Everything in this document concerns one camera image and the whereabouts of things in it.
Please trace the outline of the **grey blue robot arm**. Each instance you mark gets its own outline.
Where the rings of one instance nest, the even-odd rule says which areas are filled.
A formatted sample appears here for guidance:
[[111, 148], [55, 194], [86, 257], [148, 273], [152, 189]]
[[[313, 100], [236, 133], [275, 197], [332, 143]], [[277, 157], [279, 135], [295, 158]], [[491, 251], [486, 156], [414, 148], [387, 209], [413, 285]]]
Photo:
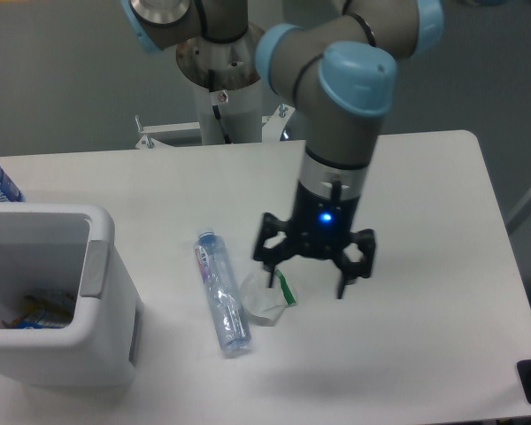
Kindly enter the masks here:
[[250, 22], [244, 1], [125, 1], [147, 51], [175, 48], [197, 107], [205, 144], [262, 138], [250, 88], [263, 83], [307, 124], [296, 197], [288, 220], [265, 213], [253, 258], [273, 271], [295, 256], [331, 260], [338, 290], [367, 278], [376, 251], [371, 229], [351, 226], [382, 123], [393, 102], [399, 60], [432, 48], [444, 29], [438, 1], [346, 1], [335, 19], [304, 29]]

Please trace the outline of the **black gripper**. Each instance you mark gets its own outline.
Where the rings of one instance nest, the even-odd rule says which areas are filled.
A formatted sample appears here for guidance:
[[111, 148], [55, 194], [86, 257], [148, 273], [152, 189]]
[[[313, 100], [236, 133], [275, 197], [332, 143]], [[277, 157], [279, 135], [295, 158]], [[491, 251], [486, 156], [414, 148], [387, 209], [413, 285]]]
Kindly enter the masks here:
[[[252, 258], [268, 273], [267, 287], [273, 287], [275, 268], [296, 255], [310, 259], [334, 256], [334, 263], [341, 272], [337, 299], [344, 297], [346, 287], [354, 284], [357, 278], [370, 278], [376, 235], [371, 228], [350, 232], [358, 203], [358, 197], [333, 203], [330, 198], [321, 197], [298, 182], [289, 220], [280, 220], [265, 212]], [[345, 252], [351, 245], [359, 252], [357, 260], [350, 259]]]

